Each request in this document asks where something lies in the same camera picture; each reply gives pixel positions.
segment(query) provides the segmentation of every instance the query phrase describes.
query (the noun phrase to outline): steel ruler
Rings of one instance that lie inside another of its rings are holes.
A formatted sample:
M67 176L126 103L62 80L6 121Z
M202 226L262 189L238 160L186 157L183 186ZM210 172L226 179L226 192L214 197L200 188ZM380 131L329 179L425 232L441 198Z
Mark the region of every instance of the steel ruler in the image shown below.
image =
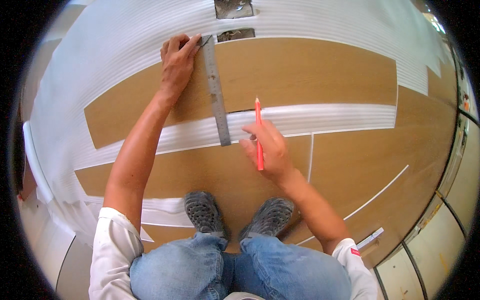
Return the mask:
M215 41L212 35L202 36L202 48L205 58L205 70L208 78L208 87L212 97L212 111L215 116L218 137L222 146L231 145L230 132L228 131L227 114L223 104L222 87L220 86L220 77L216 67L215 59Z

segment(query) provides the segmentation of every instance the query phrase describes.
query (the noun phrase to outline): blue jeans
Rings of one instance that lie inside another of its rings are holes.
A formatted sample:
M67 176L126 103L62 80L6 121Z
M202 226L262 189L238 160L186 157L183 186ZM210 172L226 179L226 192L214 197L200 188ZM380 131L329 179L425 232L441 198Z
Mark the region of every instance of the blue jeans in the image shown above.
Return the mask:
M351 283L332 256L275 237L241 241L241 254L223 252L224 238L197 232L137 257L132 292L147 299L223 299L233 291L265 299L345 299Z

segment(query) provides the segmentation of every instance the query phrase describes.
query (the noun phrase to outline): white shirt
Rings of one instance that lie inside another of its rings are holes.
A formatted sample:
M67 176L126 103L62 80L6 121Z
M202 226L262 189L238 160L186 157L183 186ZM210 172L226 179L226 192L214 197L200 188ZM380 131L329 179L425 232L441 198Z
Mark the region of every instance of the white shirt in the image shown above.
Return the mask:
M103 207L96 226L92 265L90 267L90 300L135 299L130 288L130 266L144 251L140 235L126 216ZM346 269L352 283L353 300L376 300L377 285L364 266L352 239L344 239L333 250ZM248 293L232 293L228 300L263 300Z

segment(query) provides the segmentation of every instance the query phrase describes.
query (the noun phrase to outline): gray sneaker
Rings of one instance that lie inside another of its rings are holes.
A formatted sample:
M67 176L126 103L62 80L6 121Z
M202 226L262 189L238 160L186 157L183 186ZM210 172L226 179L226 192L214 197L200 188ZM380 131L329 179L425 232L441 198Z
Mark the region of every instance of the gray sneaker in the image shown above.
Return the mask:
M185 195L184 203L185 212L197 231L228 240L228 231L212 194L203 191L190 192Z
M240 231L238 240L255 235L275 237L292 217L293 207L293 203L284 198L268 199L260 206L250 224Z

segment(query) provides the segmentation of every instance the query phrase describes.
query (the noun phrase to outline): pencil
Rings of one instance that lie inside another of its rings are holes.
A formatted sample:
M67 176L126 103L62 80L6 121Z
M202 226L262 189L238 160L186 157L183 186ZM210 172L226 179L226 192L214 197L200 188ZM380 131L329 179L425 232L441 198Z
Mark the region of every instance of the pencil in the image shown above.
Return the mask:
M255 99L255 121L257 125L262 124L262 116L260 114L260 101L258 97ZM264 150L262 149L262 145L257 139L257 166L258 170L261 171L264 169Z

